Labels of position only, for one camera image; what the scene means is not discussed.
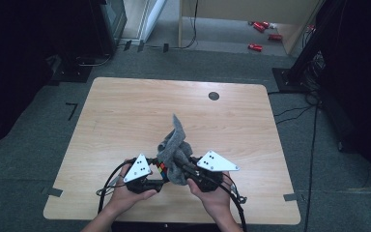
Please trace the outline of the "grey cloth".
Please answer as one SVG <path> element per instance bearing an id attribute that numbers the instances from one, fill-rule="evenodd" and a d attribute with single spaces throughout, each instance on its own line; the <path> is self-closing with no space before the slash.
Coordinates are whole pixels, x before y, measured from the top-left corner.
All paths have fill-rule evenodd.
<path id="1" fill-rule="evenodd" d="M 186 134 L 176 115 L 173 115 L 173 130 L 157 146 L 157 159 L 167 168 L 167 178 L 174 185 L 184 186 L 186 177 L 182 166 L 189 163 L 191 146 L 185 142 Z"/>

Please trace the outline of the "black metal stand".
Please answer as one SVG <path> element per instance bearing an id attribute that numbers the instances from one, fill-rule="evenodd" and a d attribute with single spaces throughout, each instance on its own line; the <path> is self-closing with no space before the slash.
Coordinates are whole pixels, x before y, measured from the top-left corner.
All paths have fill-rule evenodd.
<path id="1" fill-rule="evenodd" d="M 341 12 L 347 0 L 328 0 L 316 16 L 316 30 L 311 36 L 295 64 L 290 69 L 273 68 L 272 73 L 279 93 L 309 92 L 306 86 L 305 70 L 320 50 L 323 40 L 328 36 L 328 27 Z"/>

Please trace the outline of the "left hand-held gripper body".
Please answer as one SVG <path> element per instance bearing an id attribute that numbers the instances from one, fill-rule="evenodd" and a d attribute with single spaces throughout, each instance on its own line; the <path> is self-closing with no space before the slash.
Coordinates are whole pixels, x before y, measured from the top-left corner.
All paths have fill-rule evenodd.
<path id="1" fill-rule="evenodd" d="M 151 173 L 150 164 L 143 154 L 140 154 L 133 162 L 124 177 L 124 183 L 129 191 L 142 193 L 147 190 L 156 189 L 156 183 L 147 179 Z"/>

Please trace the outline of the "dark curtain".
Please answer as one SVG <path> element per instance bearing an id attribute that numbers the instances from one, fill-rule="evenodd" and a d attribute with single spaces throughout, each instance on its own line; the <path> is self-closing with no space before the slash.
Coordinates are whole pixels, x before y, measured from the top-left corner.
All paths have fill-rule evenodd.
<path id="1" fill-rule="evenodd" d="M 335 3 L 339 9 L 322 33 L 319 83 L 353 125 L 348 142 L 371 162 L 371 0 L 327 0 L 318 24 Z"/>
<path id="2" fill-rule="evenodd" d="M 52 77 L 47 58 L 67 58 L 60 31 L 85 0 L 0 0 L 0 139 Z"/>

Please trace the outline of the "person's right hand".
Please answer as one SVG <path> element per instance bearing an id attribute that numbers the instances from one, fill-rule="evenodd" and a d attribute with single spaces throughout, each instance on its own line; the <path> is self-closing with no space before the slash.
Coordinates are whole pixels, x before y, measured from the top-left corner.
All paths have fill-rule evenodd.
<path id="1" fill-rule="evenodd" d="M 215 191 L 203 192 L 192 179 L 187 179 L 186 182 L 190 192 L 200 199 L 204 209 L 213 219 L 225 219 L 232 215 L 230 196 L 225 190 L 217 188 Z"/>

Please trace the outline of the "black flat stand base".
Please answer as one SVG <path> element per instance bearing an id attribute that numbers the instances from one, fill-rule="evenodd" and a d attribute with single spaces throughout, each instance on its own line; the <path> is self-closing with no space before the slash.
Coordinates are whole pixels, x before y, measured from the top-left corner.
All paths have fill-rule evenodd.
<path id="1" fill-rule="evenodd" d="M 51 85 L 58 85 L 60 82 L 86 83 L 92 70 L 91 66 L 81 65 L 74 58 L 62 56 L 56 57 L 53 68 Z"/>

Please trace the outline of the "dark monitor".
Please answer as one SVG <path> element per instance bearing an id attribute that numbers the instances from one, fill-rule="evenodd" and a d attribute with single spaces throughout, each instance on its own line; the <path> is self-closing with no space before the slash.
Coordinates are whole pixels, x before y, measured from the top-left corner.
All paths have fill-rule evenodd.
<path id="1" fill-rule="evenodd" d="M 123 0 L 91 0 L 100 50 L 113 55 L 127 23 Z"/>

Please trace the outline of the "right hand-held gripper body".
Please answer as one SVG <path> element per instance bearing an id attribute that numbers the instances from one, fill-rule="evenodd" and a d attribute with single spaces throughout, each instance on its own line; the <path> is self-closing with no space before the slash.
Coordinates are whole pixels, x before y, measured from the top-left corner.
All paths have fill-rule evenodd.
<path id="1" fill-rule="evenodd" d="M 208 151 L 197 163 L 192 163 L 197 176 L 190 178 L 203 192 L 215 191 L 223 182 L 223 173 L 240 168 L 217 152 Z"/>

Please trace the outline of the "person's left hand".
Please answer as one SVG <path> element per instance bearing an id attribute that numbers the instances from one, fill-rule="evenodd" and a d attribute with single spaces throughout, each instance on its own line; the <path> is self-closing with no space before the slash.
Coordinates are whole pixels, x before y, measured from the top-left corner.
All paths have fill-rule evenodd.
<path id="1" fill-rule="evenodd" d="M 155 189 L 150 189 L 142 193 L 134 193 L 128 190 L 124 183 L 124 177 L 126 176 L 126 173 L 130 168 L 130 164 L 125 164 L 122 167 L 112 196 L 108 203 L 102 209 L 103 213 L 107 213 L 113 218 L 116 218 L 120 214 L 126 212 L 137 202 L 147 200 L 157 194 L 157 191 Z"/>

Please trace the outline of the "white panel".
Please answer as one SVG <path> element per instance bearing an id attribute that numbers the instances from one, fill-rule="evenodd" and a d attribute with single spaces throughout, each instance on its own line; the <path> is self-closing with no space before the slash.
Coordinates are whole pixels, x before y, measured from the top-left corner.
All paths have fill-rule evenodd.
<path id="1" fill-rule="evenodd" d="M 124 0 L 127 23 L 125 40 L 146 42 L 151 36 L 167 0 Z"/>

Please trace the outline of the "light wooden cabinet frame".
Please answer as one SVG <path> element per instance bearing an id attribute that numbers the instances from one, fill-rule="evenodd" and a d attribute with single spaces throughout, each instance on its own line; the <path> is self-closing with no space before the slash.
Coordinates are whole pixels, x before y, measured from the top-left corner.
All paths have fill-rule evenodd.
<path id="1" fill-rule="evenodd" d="M 285 51 L 291 54 L 306 26 L 325 0 L 180 0 L 179 44 L 183 18 L 197 16 L 239 21 L 266 21 L 277 24 Z"/>

